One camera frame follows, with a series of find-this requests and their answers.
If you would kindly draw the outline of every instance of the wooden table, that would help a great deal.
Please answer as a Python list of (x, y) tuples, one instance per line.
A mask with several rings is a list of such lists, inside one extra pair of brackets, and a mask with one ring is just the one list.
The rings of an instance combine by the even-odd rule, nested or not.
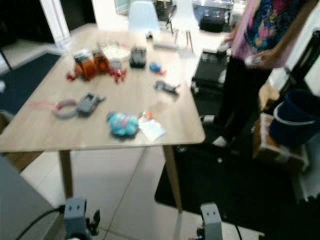
[[(158, 35), (158, 39), (170, 40), (171, 35)], [(72, 53), (81, 48), (94, 49), (97, 41), (126, 44), (128, 47), (147, 48), (146, 69), (128, 67), (125, 82), (116, 84), (109, 75), (98, 75), (90, 82), (66, 80), (66, 73), (74, 68)], [(152, 73), (151, 62), (162, 64), (166, 77)], [(56, 63), (38, 88), (23, 105), (12, 122), (0, 136), (0, 152), (59, 151), (65, 197), (73, 196), (71, 150), (114, 149), (141, 146), (163, 146), (166, 169), (179, 212), (182, 211), (179, 181), (174, 159), (173, 145), (198, 144), (205, 139), (199, 115), (185, 80), (181, 78), (182, 66), (176, 52), (155, 50), (146, 42), (144, 34), (129, 32), (101, 32), (92, 30), (77, 36), (69, 53)], [(176, 85), (179, 97), (156, 91), (156, 80), (163, 79)], [(34, 108), (34, 101), (59, 102), (65, 99), (79, 100), (88, 92), (105, 96), (89, 118), (57, 119), (49, 110)], [(139, 132), (134, 139), (120, 141), (110, 134), (107, 113), (154, 112), (154, 118), (166, 129), (166, 134), (150, 142)]]

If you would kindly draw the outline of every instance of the hand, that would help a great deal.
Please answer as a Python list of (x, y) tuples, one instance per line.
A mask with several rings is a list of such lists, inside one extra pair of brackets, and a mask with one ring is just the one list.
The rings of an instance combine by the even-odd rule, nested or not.
[(250, 69), (265, 69), (271, 70), (274, 68), (275, 62), (280, 57), (275, 50), (265, 50), (253, 56), (253, 59), (261, 58), (258, 65), (250, 66)]
[(236, 37), (236, 34), (237, 34), (237, 28), (231, 32), (223, 41), (222, 41), (222, 44), (225, 44), (225, 43), (228, 43), (228, 42), (233, 42), (235, 37)]

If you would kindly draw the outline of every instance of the white chair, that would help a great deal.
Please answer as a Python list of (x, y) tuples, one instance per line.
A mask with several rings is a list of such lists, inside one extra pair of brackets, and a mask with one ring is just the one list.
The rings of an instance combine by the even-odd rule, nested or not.
[(134, 1), (131, 4), (128, 30), (160, 32), (156, 9), (150, 1)]
[(179, 31), (185, 32), (187, 47), (190, 44), (191, 50), (194, 52), (191, 31), (198, 31), (199, 25), (194, 15), (193, 0), (176, 0), (176, 6), (176, 13), (171, 21), (173, 28), (177, 29), (176, 38)]

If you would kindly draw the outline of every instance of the black device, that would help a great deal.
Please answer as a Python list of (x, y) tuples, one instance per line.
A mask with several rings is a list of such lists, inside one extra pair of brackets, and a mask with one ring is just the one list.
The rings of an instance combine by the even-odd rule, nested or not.
[(92, 93), (88, 93), (78, 102), (76, 111), (81, 117), (89, 117), (97, 105), (103, 100), (105, 100), (105, 97), (99, 97)]
[(147, 49), (145, 47), (134, 47), (131, 50), (130, 67), (143, 69), (146, 66)]
[(223, 11), (214, 11), (202, 17), (200, 29), (212, 33), (221, 33), (225, 26), (225, 13)]
[(191, 90), (194, 94), (208, 92), (210, 90), (221, 90), (224, 86), (219, 82), (220, 74), (227, 69), (229, 57), (225, 52), (215, 53), (203, 51), (192, 78)]

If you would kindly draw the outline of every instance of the shoe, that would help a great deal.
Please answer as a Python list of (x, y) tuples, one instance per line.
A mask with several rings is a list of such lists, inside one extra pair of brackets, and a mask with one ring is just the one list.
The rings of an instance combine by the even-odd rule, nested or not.
[(203, 125), (214, 125), (215, 115), (201, 115), (200, 120)]
[(212, 144), (216, 147), (226, 148), (229, 145), (229, 142), (223, 136), (219, 136)]

